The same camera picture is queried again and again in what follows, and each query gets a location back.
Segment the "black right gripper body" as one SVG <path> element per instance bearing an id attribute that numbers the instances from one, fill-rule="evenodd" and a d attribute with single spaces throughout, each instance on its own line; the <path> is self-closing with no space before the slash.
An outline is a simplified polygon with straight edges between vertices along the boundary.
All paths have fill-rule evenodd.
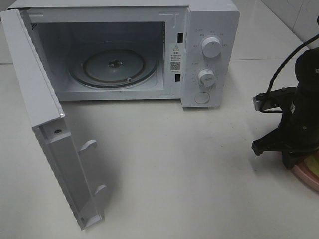
<path id="1" fill-rule="evenodd" d="M 283 110 L 278 130 L 282 152 L 314 152 L 319 149 L 319 102 L 288 99 L 280 103 Z"/>

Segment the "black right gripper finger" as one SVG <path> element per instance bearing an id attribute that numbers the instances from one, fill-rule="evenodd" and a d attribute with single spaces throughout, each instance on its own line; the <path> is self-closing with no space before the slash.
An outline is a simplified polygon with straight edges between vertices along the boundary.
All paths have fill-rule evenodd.
<path id="1" fill-rule="evenodd" d="M 286 169 L 292 169 L 296 164 L 300 163 L 306 154 L 304 152 L 283 152 L 283 165 Z"/>
<path id="2" fill-rule="evenodd" d="M 252 142 L 251 146 L 256 156 L 266 151 L 282 152 L 287 149 L 282 132 L 277 128 L 264 137 Z"/>

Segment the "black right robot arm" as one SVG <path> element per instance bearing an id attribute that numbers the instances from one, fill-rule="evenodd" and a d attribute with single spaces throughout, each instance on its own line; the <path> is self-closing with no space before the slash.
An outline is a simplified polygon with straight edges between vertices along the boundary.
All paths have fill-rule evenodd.
<path id="1" fill-rule="evenodd" d="M 259 156 L 265 151 L 281 152 L 282 162 L 292 169 L 303 158 L 319 150 L 319 50 L 305 51 L 295 62 L 296 87 L 260 93 L 253 98 L 257 111 L 279 107 L 279 126 L 253 141 Z"/>

